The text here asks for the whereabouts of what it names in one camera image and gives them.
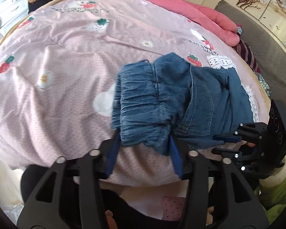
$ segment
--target jeans pocket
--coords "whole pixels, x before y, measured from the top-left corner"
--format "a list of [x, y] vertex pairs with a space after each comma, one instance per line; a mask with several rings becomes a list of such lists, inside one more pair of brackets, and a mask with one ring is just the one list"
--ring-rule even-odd
[[196, 78], [191, 93], [191, 101], [177, 130], [187, 135], [209, 135], [214, 112], [211, 92], [206, 83]]

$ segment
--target pillow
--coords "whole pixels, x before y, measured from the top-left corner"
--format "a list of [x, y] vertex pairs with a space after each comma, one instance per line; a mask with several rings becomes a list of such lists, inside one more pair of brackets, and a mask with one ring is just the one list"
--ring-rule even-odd
[[253, 55], [251, 47], [240, 39], [239, 44], [237, 46], [232, 47], [238, 55], [242, 57], [242, 59], [251, 67], [251, 69], [260, 73], [260, 68], [258, 67], [258, 63]]

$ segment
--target denim pants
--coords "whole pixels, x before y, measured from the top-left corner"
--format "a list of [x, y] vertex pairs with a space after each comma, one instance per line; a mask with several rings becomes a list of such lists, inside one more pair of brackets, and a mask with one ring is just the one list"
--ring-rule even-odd
[[206, 149], [224, 144], [215, 134], [247, 122], [253, 114], [234, 68], [196, 67], [169, 53], [124, 65], [117, 75], [112, 125], [123, 146], [143, 142], [167, 155], [171, 134]]

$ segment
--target metal screw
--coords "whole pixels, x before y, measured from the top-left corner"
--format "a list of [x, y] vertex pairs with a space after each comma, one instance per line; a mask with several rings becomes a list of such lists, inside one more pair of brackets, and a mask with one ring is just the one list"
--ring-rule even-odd
[[188, 155], [191, 157], [197, 157], [198, 156], [198, 152], [197, 151], [189, 151]]
[[226, 158], [226, 157], [222, 159], [222, 162], [223, 162], [224, 164], [230, 164], [230, 163], [232, 163], [231, 159]]
[[62, 164], [64, 162], [66, 162], [66, 158], [65, 157], [59, 157], [59, 158], [56, 159], [56, 163], [58, 163], [58, 164]]
[[89, 152], [90, 156], [98, 156], [99, 154], [101, 154], [100, 150], [92, 150]]

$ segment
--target black fabric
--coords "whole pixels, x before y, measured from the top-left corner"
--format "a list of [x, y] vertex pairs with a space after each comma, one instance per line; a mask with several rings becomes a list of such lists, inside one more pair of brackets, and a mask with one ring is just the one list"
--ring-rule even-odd
[[[23, 173], [20, 187], [25, 203], [47, 169], [46, 167], [30, 165]], [[62, 197], [68, 195], [71, 201], [69, 201], [68, 206], [66, 204], [61, 206], [63, 207], [63, 214], [72, 223], [80, 223], [78, 185], [72, 179], [68, 180], [65, 185], [67, 187], [64, 190], [68, 194], [63, 194]], [[118, 229], [174, 229], [178, 226], [178, 221], [159, 220], [141, 214], [113, 191], [102, 189], [102, 197], [105, 210], [110, 210], [113, 213], [113, 219]]]
[[34, 3], [29, 3], [29, 13], [35, 11], [36, 9], [47, 4], [50, 1], [52, 1], [52, 0], [38, 0]]

